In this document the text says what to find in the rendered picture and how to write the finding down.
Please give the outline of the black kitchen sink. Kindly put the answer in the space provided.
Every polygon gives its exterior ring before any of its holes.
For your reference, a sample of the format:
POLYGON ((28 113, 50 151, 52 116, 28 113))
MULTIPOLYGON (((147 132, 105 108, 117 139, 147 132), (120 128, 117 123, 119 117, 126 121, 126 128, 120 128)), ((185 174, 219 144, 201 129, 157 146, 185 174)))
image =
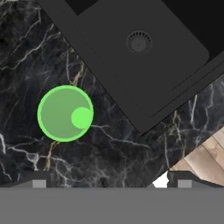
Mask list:
POLYGON ((224 0, 37 0, 141 133, 224 74, 224 0))

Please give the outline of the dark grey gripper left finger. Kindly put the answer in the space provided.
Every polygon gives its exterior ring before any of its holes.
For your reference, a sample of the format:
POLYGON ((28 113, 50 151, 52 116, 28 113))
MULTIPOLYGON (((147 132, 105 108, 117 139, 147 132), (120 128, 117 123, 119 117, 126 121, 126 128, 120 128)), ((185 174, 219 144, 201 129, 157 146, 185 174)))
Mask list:
POLYGON ((53 174, 49 171, 35 171, 25 178, 14 183, 2 185, 2 188, 51 188, 53 187, 53 174))

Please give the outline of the green cup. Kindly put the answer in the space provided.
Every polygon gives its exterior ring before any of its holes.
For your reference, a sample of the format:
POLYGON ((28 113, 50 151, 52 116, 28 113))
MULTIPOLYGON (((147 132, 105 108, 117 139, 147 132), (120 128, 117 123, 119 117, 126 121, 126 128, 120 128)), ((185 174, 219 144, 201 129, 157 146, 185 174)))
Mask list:
POLYGON ((94 106, 82 89, 62 85, 48 91, 38 105, 39 127, 52 140, 72 142, 86 134, 94 106))

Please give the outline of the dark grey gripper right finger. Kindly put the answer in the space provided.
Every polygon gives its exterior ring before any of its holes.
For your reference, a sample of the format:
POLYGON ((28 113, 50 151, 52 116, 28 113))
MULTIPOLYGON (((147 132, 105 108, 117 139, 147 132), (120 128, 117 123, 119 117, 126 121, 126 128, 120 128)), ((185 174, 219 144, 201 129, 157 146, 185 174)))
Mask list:
POLYGON ((224 188, 224 185, 201 179, 190 171, 169 171, 168 188, 224 188))

